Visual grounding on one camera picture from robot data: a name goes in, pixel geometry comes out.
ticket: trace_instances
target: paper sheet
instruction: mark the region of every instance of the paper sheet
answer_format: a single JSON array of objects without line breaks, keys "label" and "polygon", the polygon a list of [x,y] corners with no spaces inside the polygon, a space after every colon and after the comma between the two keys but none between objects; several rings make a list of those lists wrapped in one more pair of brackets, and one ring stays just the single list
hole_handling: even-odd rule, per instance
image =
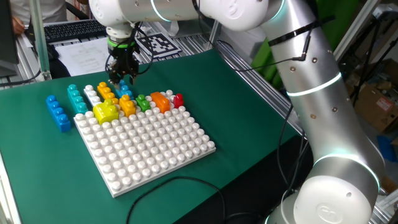
[{"label": "paper sheet", "polygon": [[55,50],[71,76],[86,75],[105,71],[105,62],[109,56],[107,41],[107,38],[102,38],[80,44],[59,46]]},{"label": "paper sheet", "polygon": [[21,34],[22,40],[24,41],[26,47],[31,48],[33,47],[33,45],[30,43],[29,39],[27,38],[27,36],[25,35],[25,33]]}]

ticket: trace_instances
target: blue lego brick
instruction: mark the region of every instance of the blue lego brick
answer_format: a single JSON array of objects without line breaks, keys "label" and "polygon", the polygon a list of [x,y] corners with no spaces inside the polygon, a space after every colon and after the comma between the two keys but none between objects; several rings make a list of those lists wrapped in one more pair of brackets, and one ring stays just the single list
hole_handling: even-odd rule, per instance
[{"label": "blue lego brick", "polygon": [[129,87],[126,85],[126,82],[124,80],[120,81],[119,89],[120,90],[116,90],[116,93],[118,94],[119,98],[122,98],[123,95],[128,95],[130,96],[130,100],[134,99],[134,97],[132,96],[132,91],[130,91]]},{"label": "blue lego brick", "polygon": [[58,129],[64,133],[65,131],[70,130],[70,121],[68,116],[63,112],[63,109],[60,107],[60,103],[57,101],[56,97],[50,95],[45,100],[45,104],[47,105],[47,109],[49,110],[52,119],[58,126]]},{"label": "blue lego brick", "polygon": [[68,98],[76,114],[85,114],[88,111],[87,105],[80,95],[80,92],[77,90],[76,85],[72,84],[68,87]]}]

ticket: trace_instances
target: white baseplate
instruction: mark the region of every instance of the white baseplate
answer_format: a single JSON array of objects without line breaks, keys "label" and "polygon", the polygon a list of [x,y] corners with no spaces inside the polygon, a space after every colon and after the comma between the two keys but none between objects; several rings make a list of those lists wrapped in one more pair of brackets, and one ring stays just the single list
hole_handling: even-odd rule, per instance
[{"label": "white baseplate", "polygon": [[150,96],[151,110],[130,117],[120,113],[111,123],[98,124],[92,111],[73,119],[112,197],[122,195],[215,152],[216,147],[185,107],[164,114]]}]

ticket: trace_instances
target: lego brick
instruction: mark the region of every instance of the lego brick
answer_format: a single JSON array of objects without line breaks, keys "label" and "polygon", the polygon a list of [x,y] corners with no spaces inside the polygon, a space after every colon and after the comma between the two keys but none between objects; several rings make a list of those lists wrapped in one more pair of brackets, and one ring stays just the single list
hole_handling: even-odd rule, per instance
[{"label": "lego brick", "polygon": [[100,103],[93,107],[93,112],[99,124],[111,122],[119,118],[118,109],[112,104],[112,100],[107,99],[104,103]]},{"label": "lego brick", "polygon": [[177,93],[173,99],[173,104],[175,108],[179,108],[184,105],[184,99],[181,93]]},{"label": "lego brick", "polygon": [[119,89],[120,90],[116,90],[116,94],[118,94],[119,98],[122,98],[123,95],[127,95],[130,97],[130,100],[134,99],[132,91],[130,91],[129,87],[126,85],[126,82],[124,80],[120,81]]},{"label": "lego brick", "polygon": [[136,101],[142,112],[145,112],[146,110],[149,110],[151,108],[149,102],[145,99],[144,95],[138,95]]},{"label": "lego brick", "polygon": [[87,85],[83,91],[85,92],[85,95],[92,107],[102,103],[92,85]]},{"label": "lego brick", "polygon": [[113,105],[119,104],[119,100],[115,97],[114,93],[112,93],[111,89],[106,85],[105,82],[101,82],[97,86],[97,90],[104,100],[112,100]]},{"label": "lego brick", "polygon": [[151,93],[150,97],[152,101],[156,103],[156,106],[160,109],[161,113],[165,113],[170,110],[170,101],[164,95],[159,92]]},{"label": "lego brick", "polygon": [[122,98],[120,98],[119,105],[126,117],[136,113],[136,107],[128,95],[123,95]]},{"label": "lego brick", "polygon": [[88,111],[87,105],[80,95],[80,92],[77,90],[76,85],[72,84],[68,87],[68,98],[76,114],[86,113]]},{"label": "lego brick", "polygon": [[58,129],[64,133],[65,131],[70,130],[70,121],[68,116],[63,112],[63,109],[60,106],[60,103],[57,101],[56,97],[50,95],[45,100],[45,104],[47,105],[47,109],[49,110],[52,119],[58,126]]},{"label": "lego brick", "polygon": [[74,121],[113,197],[216,150],[184,106],[164,114],[154,107],[102,125],[89,111]]}]

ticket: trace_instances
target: green table surface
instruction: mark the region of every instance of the green table surface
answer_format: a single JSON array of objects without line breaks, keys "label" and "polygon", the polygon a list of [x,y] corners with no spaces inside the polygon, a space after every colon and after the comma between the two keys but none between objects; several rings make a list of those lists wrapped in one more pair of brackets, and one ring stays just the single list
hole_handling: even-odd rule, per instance
[{"label": "green table surface", "polygon": [[[187,110],[217,150],[112,198],[73,124],[67,96],[70,84],[83,94],[85,85],[106,80],[107,74],[98,73],[0,91],[0,150],[23,223],[125,223],[133,201],[154,185],[186,175],[222,188],[277,147],[283,119],[216,51],[156,62],[136,80],[134,96],[166,90],[183,94]],[[66,111],[71,131],[58,130],[45,105],[49,95]],[[294,134],[288,127],[283,142]],[[176,180],[142,200],[131,223],[173,223],[214,193],[205,185]]]}]

